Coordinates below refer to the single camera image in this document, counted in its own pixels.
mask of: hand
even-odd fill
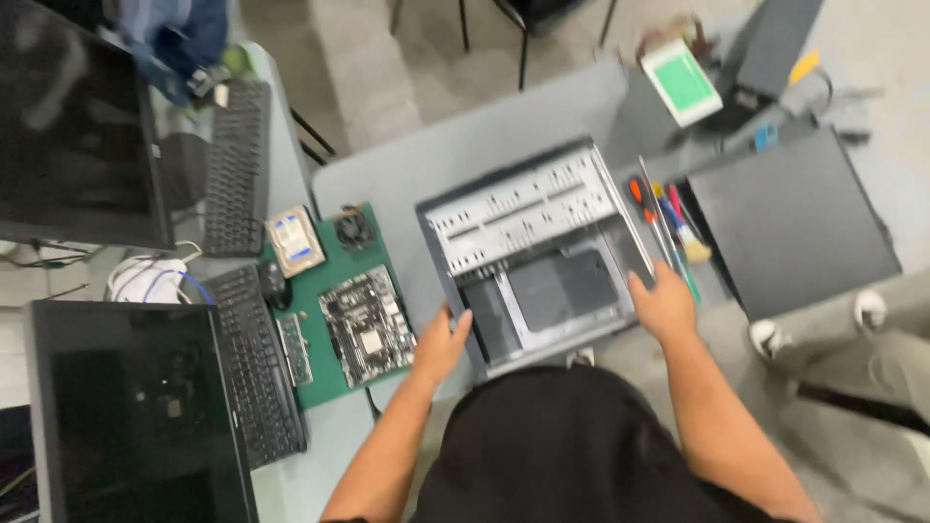
[[[664,261],[652,263],[656,267],[656,285],[652,290],[646,290],[636,273],[627,276],[633,307],[643,328],[663,346],[675,339],[697,335],[695,302],[687,284]]]
[[[422,379],[432,388],[438,387],[458,363],[471,330],[472,311],[468,310],[458,317],[456,330],[452,332],[449,329],[449,306],[443,302],[417,341],[410,375]]]

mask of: blue cable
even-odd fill
[[[175,271],[174,269],[165,269],[165,270],[162,271],[161,273],[158,273],[158,276],[156,276],[155,279],[152,280],[152,284],[149,286],[148,290],[145,291],[145,295],[142,296],[142,302],[143,302],[143,303],[145,303],[146,300],[149,299],[149,293],[152,292],[152,289],[155,287],[155,284],[158,283],[158,280],[161,279],[161,277],[162,277],[163,275],[166,275],[166,274],[168,274],[168,273],[177,273],[177,274],[182,275],[182,276],[184,276],[185,278],[191,280],[191,282],[192,282],[197,288],[200,289],[200,292],[202,292],[202,293],[204,294],[204,298],[206,298],[206,302],[209,303],[209,304],[211,304],[211,305],[213,304],[213,300],[210,299],[210,295],[207,294],[206,289],[204,288],[203,285],[200,285],[200,282],[199,282],[199,281],[195,280],[191,275],[188,275],[187,273],[184,273],[184,272],[182,272],[182,271]]]

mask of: black keyboard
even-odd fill
[[[272,89],[243,80],[227,86],[227,106],[216,108],[207,157],[203,247],[214,258],[258,255],[268,212]]]
[[[232,383],[248,464],[254,470],[307,449],[300,411],[259,272],[249,265],[204,282],[219,307],[219,359]]]

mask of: person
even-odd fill
[[[457,404],[412,521],[793,521],[819,516],[698,337],[687,285],[662,261],[628,286],[661,344],[678,449],[616,374],[537,367],[483,383]],[[323,521],[400,521],[436,387],[456,366],[472,313],[443,307],[413,369],[333,491]]]

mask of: chair leg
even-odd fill
[[[601,31],[601,49],[604,48],[604,42],[607,41],[607,32],[610,31],[610,22],[614,20],[615,8],[617,8],[617,0],[610,0],[610,7],[607,9],[607,18],[604,19],[604,30]]]
[[[404,0],[394,0],[394,9],[391,12],[391,36],[397,33],[397,27],[401,24],[401,6]]]
[[[520,90],[523,90],[524,79],[526,77],[526,51],[529,47],[529,31],[524,30],[524,43],[520,51]]]
[[[306,154],[310,158],[313,158],[313,161],[319,164],[320,166],[326,165],[326,161],[323,159],[323,157],[317,154],[316,151],[311,149],[310,145],[307,145],[306,143],[304,143],[303,140],[300,141],[300,149],[303,150],[304,154]]]
[[[320,136],[320,133],[316,132],[316,129],[311,127],[311,125],[307,123],[307,120],[304,120],[303,116],[301,116],[297,111],[294,111],[293,108],[291,109],[291,116],[297,121],[299,126],[303,127],[303,130],[309,132],[310,136],[313,136],[313,139],[318,141],[320,145],[326,149],[327,153],[336,154],[336,150],[333,149],[333,146],[327,143],[326,140]]]
[[[465,43],[465,52],[471,52],[472,46],[468,43],[468,21],[465,18],[465,0],[458,0],[458,15],[462,19],[462,41]]]

